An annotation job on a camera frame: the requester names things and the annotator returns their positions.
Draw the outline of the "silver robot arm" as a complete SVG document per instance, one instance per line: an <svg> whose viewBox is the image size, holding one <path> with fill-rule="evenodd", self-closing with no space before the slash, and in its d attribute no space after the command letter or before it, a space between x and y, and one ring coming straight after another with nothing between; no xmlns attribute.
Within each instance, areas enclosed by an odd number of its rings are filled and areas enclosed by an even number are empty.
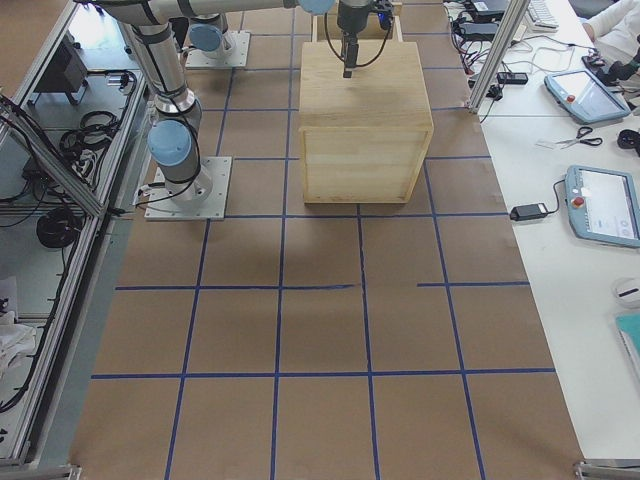
<svg viewBox="0 0 640 480"><path fill-rule="evenodd" d="M156 109L163 115L185 115L196 103L181 67L170 22L188 19L202 22L229 12L301 7L311 15L326 15L337 8L337 24L342 33L345 74L357 66L358 35L370 16L376 14L380 26L390 30L393 7L388 1L95 1L96 7L119 21L134 37L132 49L156 92Z"/></svg>
<svg viewBox="0 0 640 480"><path fill-rule="evenodd" d="M224 13L194 17L189 20L191 44L209 58L223 58L233 46L229 40L229 26Z"/></svg>

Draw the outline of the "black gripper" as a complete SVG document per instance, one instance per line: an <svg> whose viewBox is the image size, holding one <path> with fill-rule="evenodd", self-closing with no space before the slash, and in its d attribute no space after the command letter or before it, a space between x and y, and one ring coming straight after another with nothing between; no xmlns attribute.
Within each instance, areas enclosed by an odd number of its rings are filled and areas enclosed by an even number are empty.
<svg viewBox="0 0 640 480"><path fill-rule="evenodd" d="M373 14L376 15L381 29L385 31L385 36L378 53L370 61L358 64L358 35L366 28L368 19ZM393 23L393 5L390 1L340 1L341 58L345 67L344 78L352 77L351 68L364 68L379 58L391 35Z"/></svg>

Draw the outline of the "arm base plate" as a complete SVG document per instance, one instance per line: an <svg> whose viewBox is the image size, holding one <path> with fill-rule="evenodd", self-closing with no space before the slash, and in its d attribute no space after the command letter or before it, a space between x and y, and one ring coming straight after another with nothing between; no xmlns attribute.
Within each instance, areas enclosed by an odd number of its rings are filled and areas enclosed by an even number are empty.
<svg viewBox="0 0 640 480"><path fill-rule="evenodd" d="M144 200L148 221L223 220L232 170L231 157L206 156L196 179L183 186L153 189Z"/></svg>
<svg viewBox="0 0 640 480"><path fill-rule="evenodd" d="M217 28L193 26L186 68L190 70L244 68L247 64L249 31L222 32Z"/></svg>

